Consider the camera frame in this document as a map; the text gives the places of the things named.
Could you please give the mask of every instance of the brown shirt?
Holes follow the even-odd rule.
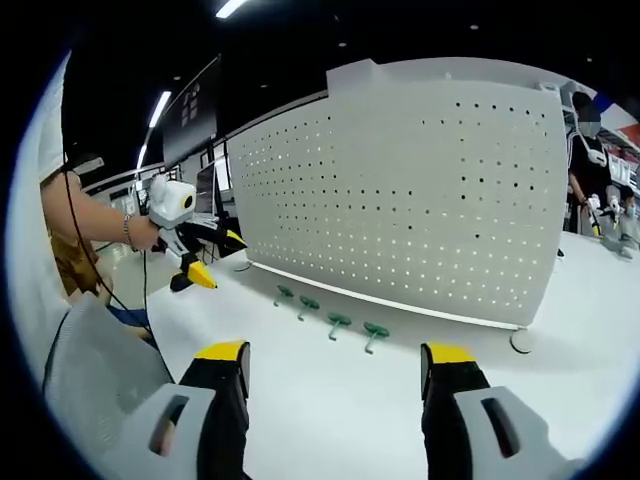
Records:
[[[91,263],[95,265],[99,257],[90,242],[84,240],[84,244],[89,252],[89,258],[85,255],[80,242],[71,245],[55,233],[51,234],[53,256],[56,259],[58,272],[67,295],[71,295],[76,289],[82,293],[89,290],[96,295],[98,294],[96,288],[98,277]]]

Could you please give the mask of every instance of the wristband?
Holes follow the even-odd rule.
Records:
[[[131,240],[131,232],[129,231],[129,219],[130,218],[131,218],[131,215],[125,215],[124,216],[124,235],[125,235],[125,237],[127,239],[127,243],[131,247],[131,249],[133,251],[136,251],[136,248],[133,246],[133,240]]]

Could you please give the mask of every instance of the white table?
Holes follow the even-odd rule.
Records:
[[[419,345],[465,346],[492,385],[510,388],[548,422],[568,458],[588,458],[633,391],[640,365],[640,260],[625,261],[596,241],[564,234],[531,330],[536,346],[520,355],[511,332],[425,317],[283,278],[251,267],[238,253],[212,267],[217,290],[164,288],[149,298],[163,357],[180,379],[194,354],[216,342],[251,342],[250,429],[245,470],[253,478],[424,479]],[[273,306],[276,285],[321,306],[300,322],[299,300]],[[328,311],[350,316],[338,341],[327,338]],[[367,355],[362,323],[391,337]]]

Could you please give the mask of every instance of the white perforated panel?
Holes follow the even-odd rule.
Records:
[[[566,194],[560,105],[483,82],[330,96],[229,141],[250,259],[431,310],[529,324]]]

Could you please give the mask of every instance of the green peg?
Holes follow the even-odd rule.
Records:
[[[370,355],[373,355],[373,350],[371,350],[370,346],[376,338],[387,338],[389,336],[389,330],[380,325],[374,325],[373,323],[364,322],[364,328],[367,332],[371,334],[367,345],[364,347],[364,351]]]
[[[349,317],[345,317],[340,313],[329,313],[329,320],[333,324],[333,328],[329,332],[329,340],[333,340],[335,342],[336,337],[334,336],[334,333],[336,332],[336,330],[338,330],[340,325],[344,327],[348,327],[349,325],[351,325],[351,319]]]
[[[300,301],[304,305],[304,307],[302,307],[302,310],[300,310],[300,313],[298,314],[298,320],[300,320],[301,322],[304,321],[304,318],[302,317],[303,313],[305,313],[305,312],[307,312],[309,310],[319,310],[320,309],[320,304],[318,302],[316,302],[313,298],[304,297],[304,296],[300,295]]]
[[[294,296],[293,292],[283,285],[278,285],[278,290],[280,290],[280,295],[278,295],[276,299],[273,301],[273,304],[276,307],[278,306],[279,300],[285,299],[285,298],[293,298]]]

